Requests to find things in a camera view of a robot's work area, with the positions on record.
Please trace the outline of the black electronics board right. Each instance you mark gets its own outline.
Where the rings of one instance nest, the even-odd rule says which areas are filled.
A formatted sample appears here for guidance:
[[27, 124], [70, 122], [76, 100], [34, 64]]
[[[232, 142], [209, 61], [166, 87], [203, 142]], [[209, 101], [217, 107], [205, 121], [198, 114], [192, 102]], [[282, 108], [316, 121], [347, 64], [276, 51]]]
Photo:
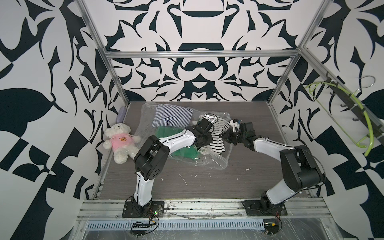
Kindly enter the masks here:
[[264, 228], [264, 233], [268, 236], [274, 236], [281, 230], [280, 225], [276, 223], [265, 223]]

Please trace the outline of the green clothes hanger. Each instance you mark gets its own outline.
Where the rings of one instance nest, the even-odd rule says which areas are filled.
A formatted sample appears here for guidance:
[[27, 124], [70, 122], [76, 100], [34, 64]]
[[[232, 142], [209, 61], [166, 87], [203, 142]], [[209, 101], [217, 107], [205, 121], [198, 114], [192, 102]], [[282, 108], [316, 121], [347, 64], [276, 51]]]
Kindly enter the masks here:
[[351, 91], [342, 81], [331, 78], [305, 84], [304, 88], [351, 143], [363, 149], [368, 157], [381, 133], [373, 113], [358, 98], [358, 90]]

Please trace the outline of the black electronics board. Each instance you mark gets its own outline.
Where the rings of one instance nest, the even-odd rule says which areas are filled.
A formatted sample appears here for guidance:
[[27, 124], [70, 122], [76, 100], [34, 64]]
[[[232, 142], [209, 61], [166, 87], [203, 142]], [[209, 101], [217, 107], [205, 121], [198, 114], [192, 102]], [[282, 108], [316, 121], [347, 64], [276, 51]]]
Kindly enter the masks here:
[[264, 233], [268, 236], [274, 236], [281, 230], [280, 225], [276, 223], [265, 223], [264, 228]]
[[135, 222], [131, 226], [130, 233], [135, 237], [140, 237], [153, 232], [157, 228], [157, 223], [150, 221], [149, 223]]

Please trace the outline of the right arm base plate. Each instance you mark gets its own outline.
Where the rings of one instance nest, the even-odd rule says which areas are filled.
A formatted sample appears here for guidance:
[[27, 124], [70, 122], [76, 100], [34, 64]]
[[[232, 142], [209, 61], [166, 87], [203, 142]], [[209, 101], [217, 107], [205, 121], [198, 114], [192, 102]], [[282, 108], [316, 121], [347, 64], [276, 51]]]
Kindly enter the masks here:
[[280, 216], [288, 215], [284, 203], [273, 205], [269, 202], [268, 199], [245, 200], [242, 202], [242, 205], [245, 208], [247, 215], [252, 217], [254, 216], [280, 217]]

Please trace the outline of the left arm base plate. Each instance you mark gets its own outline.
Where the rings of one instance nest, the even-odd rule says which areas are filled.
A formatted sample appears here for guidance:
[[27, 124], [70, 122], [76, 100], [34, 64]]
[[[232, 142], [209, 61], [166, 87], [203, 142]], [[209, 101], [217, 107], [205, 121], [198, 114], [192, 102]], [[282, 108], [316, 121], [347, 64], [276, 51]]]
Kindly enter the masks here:
[[140, 206], [135, 200], [125, 201], [122, 218], [149, 218], [162, 216], [165, 209], [164, 201], [150, 201], [145, 206]]

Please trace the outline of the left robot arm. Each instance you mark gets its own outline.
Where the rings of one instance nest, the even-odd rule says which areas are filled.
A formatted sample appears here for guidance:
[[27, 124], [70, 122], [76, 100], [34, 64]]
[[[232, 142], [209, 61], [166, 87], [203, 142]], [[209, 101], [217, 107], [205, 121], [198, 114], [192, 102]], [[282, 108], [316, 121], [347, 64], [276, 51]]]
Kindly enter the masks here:
[[213, 127], [213, 123], [203, 118], [169, 137], [149, 136], [134, 158], [137, 183], [132, 202], [141, 208], [148, 206], [152, 201], [154, 180], [162, 172], [169, 155], [185, 147], [208, 146], [213, 141]]

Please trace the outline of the green garment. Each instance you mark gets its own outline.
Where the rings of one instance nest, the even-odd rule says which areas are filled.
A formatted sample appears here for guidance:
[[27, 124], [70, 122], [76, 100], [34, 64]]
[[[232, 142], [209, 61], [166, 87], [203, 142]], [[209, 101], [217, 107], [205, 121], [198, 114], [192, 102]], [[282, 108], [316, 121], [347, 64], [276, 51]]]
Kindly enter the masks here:
[[[155, 136], [157, 138], [165, 138], [165, 137], [169, 137], [169, 136], [178, 134], [182, 131], [183, 131], [183, 129], [181, 129], [181, 128], [158, 127], [155, 131]], [[197, 149], [195, 147], [184, 147], [180, 150], [173, 152], [170, 155], [170, 157], [172, 157], [172, 158], [180, 157], [180, 158], [187, 158], [187, 159], [191, 159], [191, 160], [197, 159], [198, 156], [199, 156], [199, 152], [197, 151]]]

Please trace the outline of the black wall hook rack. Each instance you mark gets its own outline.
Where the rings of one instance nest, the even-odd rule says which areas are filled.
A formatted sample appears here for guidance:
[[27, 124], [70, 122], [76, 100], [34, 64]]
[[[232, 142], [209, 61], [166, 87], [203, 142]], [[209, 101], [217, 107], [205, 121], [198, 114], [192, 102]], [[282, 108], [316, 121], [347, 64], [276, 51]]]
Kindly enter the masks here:
[[377, 115], [367, 104], [366, 100], [358, 98], [358, 94], [362, 93], [364, 89], [371, 88], [376, 83], [374, 76], [362, 76], [358, 78], [359, 81], [368, 80], [365, 85], [358, 87], [357, 90], [349, 90], [342, 80], [336, 78], [330, 72], [326, 72], [325, 83], [331, 88], [331, 95], [337, 96], [341, 101], [341, 107], [347, 109], [354, 114], [353, 121], [362, 123], [367, 129], [367, 137], [375, 138], [380, 142], [384, 141], [384, 122], [379, 119]]

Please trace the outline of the black electronics board left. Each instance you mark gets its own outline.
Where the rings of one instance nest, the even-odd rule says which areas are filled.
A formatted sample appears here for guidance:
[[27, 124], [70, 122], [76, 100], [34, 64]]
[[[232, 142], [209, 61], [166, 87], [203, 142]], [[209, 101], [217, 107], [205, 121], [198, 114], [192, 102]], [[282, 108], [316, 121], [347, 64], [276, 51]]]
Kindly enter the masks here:
[[149, 223], [135, 222], [131, 226], [130, 233], [135, 237], [140, 237], [153, 232], [157, 228], [157, 223], [150, 221]]

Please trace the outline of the clear plastic vacuum bag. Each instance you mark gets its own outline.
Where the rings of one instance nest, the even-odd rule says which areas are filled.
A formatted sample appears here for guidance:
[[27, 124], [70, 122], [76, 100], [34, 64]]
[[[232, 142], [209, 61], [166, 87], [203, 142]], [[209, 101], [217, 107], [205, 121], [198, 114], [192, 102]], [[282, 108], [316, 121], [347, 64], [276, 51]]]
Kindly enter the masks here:
[[170, 148], [169, 159], [223, 170], [229, 164], [233, 144], [221, 134], [231, 129], [231, 115], [217, 108], [145, 103], [135, 136], [141, 148], [150, 136]]

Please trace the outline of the blue white striped garment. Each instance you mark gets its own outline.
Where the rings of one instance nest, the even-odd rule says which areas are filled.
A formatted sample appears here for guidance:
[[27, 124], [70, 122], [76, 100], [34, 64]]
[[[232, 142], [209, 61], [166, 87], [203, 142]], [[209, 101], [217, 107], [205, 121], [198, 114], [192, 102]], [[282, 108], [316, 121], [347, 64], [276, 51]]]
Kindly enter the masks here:
[[194, 110], [191, 108], [185, 108], [177, 105], [157, 105], [152, 127], [185, 128], [191, 120], [193, 111]]

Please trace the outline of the aluminium frame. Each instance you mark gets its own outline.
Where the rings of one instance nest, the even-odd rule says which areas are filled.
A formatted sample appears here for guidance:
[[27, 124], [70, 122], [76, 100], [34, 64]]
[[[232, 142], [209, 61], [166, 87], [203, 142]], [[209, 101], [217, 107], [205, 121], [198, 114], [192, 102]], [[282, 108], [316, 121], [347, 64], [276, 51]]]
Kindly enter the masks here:
[[383, 1], [80, 1], [123, 99], [267, 101], [287, 142], [321, 161], [348, 239], [384, 236], [384, 142], [368, 157], [305, 84], [330, 72], [384, 121]]

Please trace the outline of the black white striped tank top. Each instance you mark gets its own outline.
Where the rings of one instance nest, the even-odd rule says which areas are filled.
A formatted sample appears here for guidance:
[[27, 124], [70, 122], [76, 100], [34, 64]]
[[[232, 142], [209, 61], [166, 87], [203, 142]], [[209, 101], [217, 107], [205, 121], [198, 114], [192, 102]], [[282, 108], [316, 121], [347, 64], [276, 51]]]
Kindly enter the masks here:
[[213, 115], [205, 115], [204, 118], [213, 124], [213, 127], [210, 129], [213, 141], [208, 146], [200, 148], [198, 152], [203, 155], [208, 155], [209, 151], [211, 151], [222, 156], [226, 151], [226, 147], [220, 135], [230, 128], [230, 123], [226, 119]]

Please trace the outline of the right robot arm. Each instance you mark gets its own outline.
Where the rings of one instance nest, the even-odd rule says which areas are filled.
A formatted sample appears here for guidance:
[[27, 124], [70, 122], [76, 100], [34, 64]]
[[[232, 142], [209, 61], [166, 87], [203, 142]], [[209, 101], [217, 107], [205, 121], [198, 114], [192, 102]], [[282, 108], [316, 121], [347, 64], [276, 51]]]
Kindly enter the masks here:
[[233, 145], [243, 144], [246, 148], [281, 163], [283, 179], [263, 193], [260, 200], [262, 211], [279, 207], [302, 190], [309, 190], [325, 183], [325, 170], [319, 167], [317, 159], [308, 147], [288, 146], [257, 135], [251, 122], [240, 123], [233, 120], [230, 125], [228, 130], [220, 134], [224, 141]]

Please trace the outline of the white teddy bear pink shirt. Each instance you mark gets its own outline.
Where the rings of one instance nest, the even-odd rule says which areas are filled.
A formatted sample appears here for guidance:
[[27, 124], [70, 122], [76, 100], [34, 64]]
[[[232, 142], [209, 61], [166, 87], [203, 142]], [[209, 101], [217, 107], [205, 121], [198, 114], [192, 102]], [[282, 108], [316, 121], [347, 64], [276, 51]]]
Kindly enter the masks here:
[[134, 159], [139, 148], [136, 144], [141, 142], [140, 136], [131, 135], [131, 128], [123, 123], [116, 123], [105, 130], [108, 137], [103, 143], [103, 147], [107, 150], [112, 149], [114, 153], [114, 161], [121, 165], [128, 158]]

